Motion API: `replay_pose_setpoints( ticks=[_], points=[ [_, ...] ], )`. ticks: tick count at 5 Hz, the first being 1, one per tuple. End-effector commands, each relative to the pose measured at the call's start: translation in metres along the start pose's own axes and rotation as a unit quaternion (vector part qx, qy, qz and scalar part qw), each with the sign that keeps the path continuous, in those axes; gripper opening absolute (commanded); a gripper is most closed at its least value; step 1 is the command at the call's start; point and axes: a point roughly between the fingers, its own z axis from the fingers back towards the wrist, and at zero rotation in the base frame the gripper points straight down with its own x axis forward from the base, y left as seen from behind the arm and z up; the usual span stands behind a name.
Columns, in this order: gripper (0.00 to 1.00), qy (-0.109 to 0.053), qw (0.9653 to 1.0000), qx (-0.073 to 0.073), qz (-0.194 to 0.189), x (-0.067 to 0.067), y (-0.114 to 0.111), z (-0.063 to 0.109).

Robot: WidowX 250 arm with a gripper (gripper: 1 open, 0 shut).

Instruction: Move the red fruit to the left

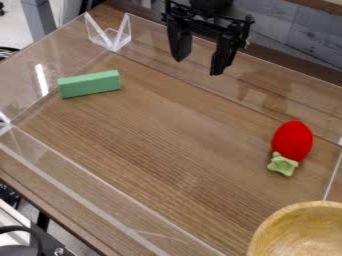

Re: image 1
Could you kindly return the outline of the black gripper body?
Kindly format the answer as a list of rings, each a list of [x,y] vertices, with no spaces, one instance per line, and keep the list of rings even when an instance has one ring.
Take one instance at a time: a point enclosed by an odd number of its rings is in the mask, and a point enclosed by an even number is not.
[[[253,15],[239,9],[235,0],[164,0],[162,20],[172,41],[194,33],[215,38],[225,32],[238,39],[239,48],[246,48]]]

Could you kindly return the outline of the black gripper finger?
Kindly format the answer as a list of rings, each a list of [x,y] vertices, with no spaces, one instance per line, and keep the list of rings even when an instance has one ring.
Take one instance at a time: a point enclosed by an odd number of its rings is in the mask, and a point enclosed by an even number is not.
[[[170,19],[167,21],[167,33],[171,55],[180,62],[191,53],[193,32],[184,21]]]
[[[210,75],[218,76],[225,69],[231,65],[239,46],[239,40],[230,33],[219,35],[217,40],[217,51],[211,58]]]

